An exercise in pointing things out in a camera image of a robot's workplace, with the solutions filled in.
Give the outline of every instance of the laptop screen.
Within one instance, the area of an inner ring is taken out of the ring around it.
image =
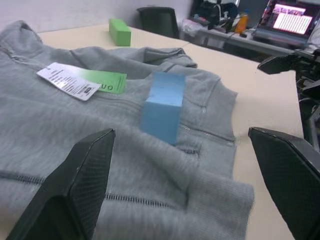
[[[270,0],[258,28],[308,39],[318,23],[320,5]]]

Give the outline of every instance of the green foam block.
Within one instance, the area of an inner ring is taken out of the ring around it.
[[[130,47],[131,30],[122,19],[109,19],[109,33],[117,46]]]

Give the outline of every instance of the beige tabletop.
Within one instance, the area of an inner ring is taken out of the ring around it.
[[[253,61],[135,28],[131,30],[132,47],[181,47],[200,69],[218,74],[228,88],[238,92],[232,115],[237,141],[233,175],[236,180],[249,183],[255,189],[247,240],[293,240],[264,184],[248,129],[262,127],[303,137],[295,73],[267,75],[257,70],[258,64]],[[108,25],[45,32],[40,37],[56,48],[116,48],[108,34]]]

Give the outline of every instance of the laptop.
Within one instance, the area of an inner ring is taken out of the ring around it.
[[[270,0],[253,37],[282,47],[304,49],[319,18],[320,5]]]

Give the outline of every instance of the orange bottle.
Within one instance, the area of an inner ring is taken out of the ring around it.
[[[240,20],[236,25],[234,32],[237,34],[241,34],[242,32],[244,32],[247,29],[248,19],[248,11],[246,10],[243,14],[241,14]]]

